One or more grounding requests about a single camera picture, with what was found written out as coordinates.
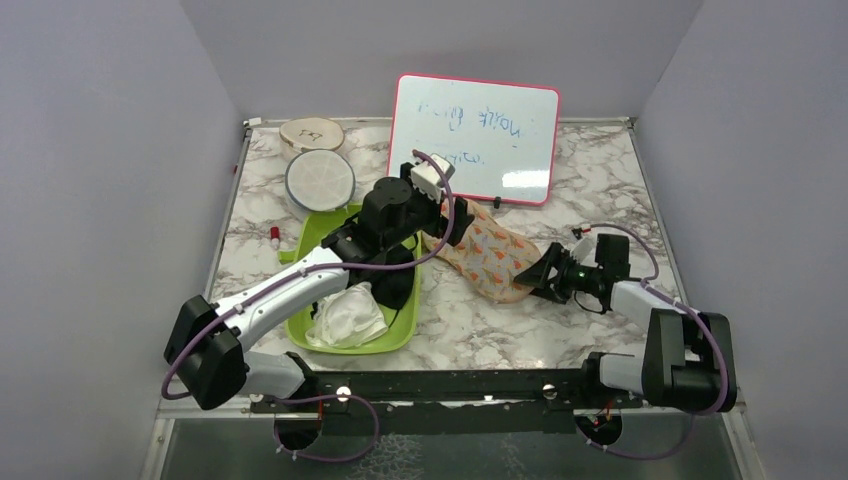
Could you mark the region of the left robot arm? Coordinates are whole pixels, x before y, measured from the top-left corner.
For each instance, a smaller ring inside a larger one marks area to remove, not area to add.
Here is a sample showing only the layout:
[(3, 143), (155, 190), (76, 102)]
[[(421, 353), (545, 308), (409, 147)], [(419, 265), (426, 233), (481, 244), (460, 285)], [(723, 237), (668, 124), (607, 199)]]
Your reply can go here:
[[(253, 345), (325, 297), (384, 272), (413, 271), (416, 261), (392, 264), (388, 256), (418, 232), (455, 246), (473, 220), (467, 201), (448, 190), (430, 198), (410, 180), (377, 181), (358, 213), (282, 273), (217, 303), (196, 295), (182, 305), (165, 347), (162, 397), (192, 397), (212, 410), (236, 395), (261, 394), (290, 410), (306, 408), (315, 386), (305, 363), (258, 354)], [(185, 386), (182, 395), (170, 392), (173, 378)]]

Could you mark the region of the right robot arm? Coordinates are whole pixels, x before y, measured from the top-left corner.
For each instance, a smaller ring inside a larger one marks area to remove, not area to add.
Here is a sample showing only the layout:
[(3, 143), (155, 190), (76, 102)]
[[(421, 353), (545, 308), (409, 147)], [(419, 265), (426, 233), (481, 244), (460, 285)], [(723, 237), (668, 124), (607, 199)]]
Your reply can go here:
[(587, 294), (599, 301), (601, 313), (624, 316), (645, 331), (645, 345), (637, 353), (589, 355), (576, 383), (579, 398), (600, 407), (621, 390), (653, 406), (690, 413), (731, 410), (738, 387), (728, 319), (697, 311), (632, 276), (629, 254), (629, 240), (622, 235), (597, 236), (592, 266), (554, 243), (515, 279), (555, 303)]

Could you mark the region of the floral mesh laundry bag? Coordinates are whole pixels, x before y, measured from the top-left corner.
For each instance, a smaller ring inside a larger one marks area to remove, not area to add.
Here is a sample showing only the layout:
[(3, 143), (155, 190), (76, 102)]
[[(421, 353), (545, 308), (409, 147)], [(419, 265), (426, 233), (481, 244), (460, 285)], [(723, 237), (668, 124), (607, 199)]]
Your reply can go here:
[(497, 303), (516, 303), (533, 289), (515, 278), (541, 259), (539, 248), (526, 237), (499, 225), (479, 203), (469, 200), (474, 216), (460, 243), (444, 246), (437, 257), (457, 270), (482, 296)]

